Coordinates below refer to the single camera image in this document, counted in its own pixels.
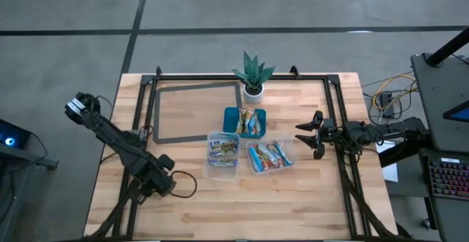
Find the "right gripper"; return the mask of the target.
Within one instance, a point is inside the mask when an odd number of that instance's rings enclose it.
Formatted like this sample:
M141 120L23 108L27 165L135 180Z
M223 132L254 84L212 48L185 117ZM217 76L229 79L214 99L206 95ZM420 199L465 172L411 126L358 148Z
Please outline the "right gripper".
M313 158L315 160L323 158L325 154L324 144L333 145L344 150L347 143L347 140L343 137L343 127L335 125L334 120L331 118L323 120L323 113L321 111L314 113L311 122L299 124L295 127L303 131L313 131L319 129L321 124L321 138L319 135L295 135L296 139L299 139L314 151Z

